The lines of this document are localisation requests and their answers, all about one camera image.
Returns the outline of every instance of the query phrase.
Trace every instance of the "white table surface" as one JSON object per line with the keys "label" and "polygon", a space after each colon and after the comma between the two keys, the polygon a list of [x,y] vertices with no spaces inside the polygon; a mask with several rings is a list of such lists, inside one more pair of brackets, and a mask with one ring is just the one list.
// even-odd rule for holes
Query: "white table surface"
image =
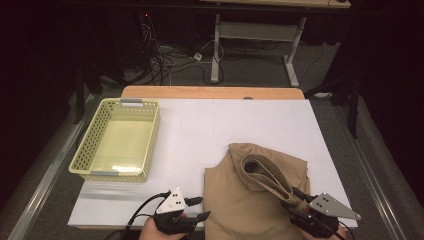
{"label": "white table surface", "polygon": [[[68,225],[122,228],[149,197],[180,187],[203,195],[204,170],[216,166],[228,144],[250,142],[308,162],[312,195],[327,192],[350,207],[308,100],[158,99],[161,122],[146,183],[85,181]],[[159,202],[140,213],[153,214]],[[186,209],[189,216],[202,205]],[[142,226],[139,217],[134,226]],[[357,222],[341,219],[349,227]]]}

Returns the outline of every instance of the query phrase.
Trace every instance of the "desk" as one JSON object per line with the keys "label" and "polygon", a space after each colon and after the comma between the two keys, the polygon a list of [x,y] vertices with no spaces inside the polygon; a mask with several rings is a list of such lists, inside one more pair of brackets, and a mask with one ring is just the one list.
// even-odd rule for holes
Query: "desk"
{"label": "desk", "polygon": [[[337,0],[202,0],[205,2],[221,3],[238,3],[238,4],[256,4],[256,5],[272,5],[272,6],[291,6],[291,7],[307,7],[307,8],[350,8],[349,1],[341,3]],[[223,22],[220,14],[216,14],[215,20],[215,43],[214,57],[211,68],[211,82],[219,82],[219,39],[220,38],[242,38],[242,39],[259,39],[272,41],[291,42],[291,49],[288,55],[284,55],[284,65],[286,67],[287,76],[292,87],[299,87],[299,82],[293,67],[293,58],[297,50],[297,46],[302,36],[305,26],[306,17],[301,17],[298,25],[274,25],[274,24],[257,24],[257,23],[238,23]]]}
{"label": "desk", "polygon": [[[185,197],[202,196],[204,169],[219,163],[232,142],[252,142],[308,161],[312,194],[327,191],[350,206],[311,105],[298,89],[131,86],[121,97],[155,98],[160,104],[162,119],[148,181],[85,181],[70,226],[122,228],[147,198],[175,187]],[[153,213],[159,202],[142,213]],[[201,211],[197,205],[186,212],[191,216]],[[356,221],[344,221],[357,226]],[[143,222],[139,218],[134,226]]]}

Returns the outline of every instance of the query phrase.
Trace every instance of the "electrical cable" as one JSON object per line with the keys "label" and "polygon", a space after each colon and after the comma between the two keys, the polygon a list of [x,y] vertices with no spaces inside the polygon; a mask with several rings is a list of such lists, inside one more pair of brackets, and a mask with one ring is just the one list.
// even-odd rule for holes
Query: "electrical cable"
{"label": "electrical cable", "polygon": [[109,240],[111,237],[115,236],[117,233],[121,232],[121,230],[115,230],[107,235],[103,240]]}
{"label": "electrical cable", "polygon": [[321,227],[327,229],[328,231],[330,231],[331,233],[333,233],[333,235],[335,235],[336,237],[338,237],[340,240],[346,240],[344,237],[342,237],[337,231],[334,231],[333,229],[331,229],[327,224],[323,223],[321,220],[317,219],[316,217],[312,217],[312,219]]}
{"label": "electrical cable", "polygon": [[171,192],[166,192],[166,193],[159,193],[156,194],[152,197],[150,197],[149,199],[147,199],[143,204],[141,204],[141,206],[134,212],[133,216],[130,218],[130,220],[127,223],[127,226],[125,226],[124,231],[121,234],[121,237],[119,238],[120,240],[123,240],[125,238],[125,235],[127,234],[127,232],[130,230],[132,224],[134,223],[134,220],[137,218],[138,213],[141,211],[141,209],[143,209],[149,202],[151,202],[152,200],[156,199],[156,198],[167,198],[169,196],[169,194],[171,194]]}

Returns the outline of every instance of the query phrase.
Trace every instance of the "human hand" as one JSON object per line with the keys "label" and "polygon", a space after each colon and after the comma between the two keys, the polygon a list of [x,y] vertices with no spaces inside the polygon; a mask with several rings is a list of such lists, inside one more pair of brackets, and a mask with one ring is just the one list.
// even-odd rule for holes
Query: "human hand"
{"label": "human hand", "polygon": [[[319,239],[340,240],[336,235],[332,235],[330,238],[315,238],[311,234],[305,232],[305,230],[301,228],[297,228],[297,229],[299,230],[300,234],[302,234],[305,240],[319,240]],[[342,236],[344,239],[346,239],[346,231],[343,229],[342,226],[339,225],[339,229],[337,230],[337,233],[340,236]]]}
{"label": "human hand", "polygon": [[[180,217],[187,217],[185,213],[181,214]],[[179,233],[166,235],[160,232],[156,228],[155,220],[152,217],[147,218],[146,222],[144,222],[143,230],[140,233],[139,240],[180,240],[187,233]]]}

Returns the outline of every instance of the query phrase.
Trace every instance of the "table leg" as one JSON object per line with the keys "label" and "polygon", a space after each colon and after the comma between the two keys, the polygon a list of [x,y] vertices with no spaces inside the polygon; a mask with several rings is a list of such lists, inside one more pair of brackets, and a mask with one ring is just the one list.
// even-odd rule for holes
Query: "table leg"
{"label": "table leg", "polygon": [[292,87],[299,87],[299,82],[297,80],[296,73],[294,72],[293,58],[294,54],[296,53],[297,46],[299,45],[300,37],[302,36],[303,28],[305,27],[305,22],[306,18],[300,19],[299,25],[296,29],[296,33],[292,41],[290,55],[284,55],[284,64],[286,65],[287,75],[289,77],[290,85]]}
{"label": "table leg", "polygon": [[216,14],[215,20],[215,42],[213,48],[211,82],[217,83],[219,79],[219,31],[220,30],[220,15]]}

